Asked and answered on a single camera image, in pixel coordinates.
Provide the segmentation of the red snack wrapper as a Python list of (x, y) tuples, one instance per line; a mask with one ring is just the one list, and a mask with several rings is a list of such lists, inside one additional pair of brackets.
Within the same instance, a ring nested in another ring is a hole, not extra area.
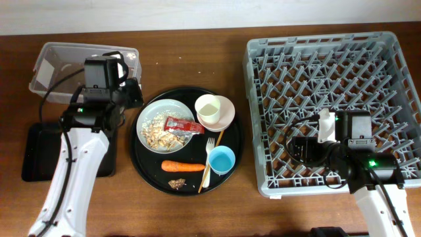
[(194, 121), (168, 117), (164, 124), (164, 131), (175, 136), (194, 136), (204, 134), (205, 128)]

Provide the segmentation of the cream paper cup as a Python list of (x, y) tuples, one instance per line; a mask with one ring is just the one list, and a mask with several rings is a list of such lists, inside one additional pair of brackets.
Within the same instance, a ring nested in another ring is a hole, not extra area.
[(220, 119), (220, 101), (215, 95), (200, 96), (195, 102), (195, 110), (207, 124), (216, 124)]

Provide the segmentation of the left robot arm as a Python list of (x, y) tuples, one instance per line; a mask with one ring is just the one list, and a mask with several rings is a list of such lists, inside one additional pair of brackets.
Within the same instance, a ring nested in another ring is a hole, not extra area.
[(59, 119), (61, 148), (51, 185), (29, 236), (85, 236), (97, 171), (125, 109), (141, 107), (141, 85), (82, 86)]

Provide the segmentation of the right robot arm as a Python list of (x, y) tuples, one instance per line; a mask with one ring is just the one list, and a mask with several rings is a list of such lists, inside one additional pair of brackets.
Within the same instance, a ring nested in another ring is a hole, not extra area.
[(295, 136), (284, 146), (296, 162), (323, 166), (345, 180), (370, 236), (415, 235), (401, 168), (394, 155), (375, 152), (372, 138), (346, 137), (320, 144), (316, 138)]

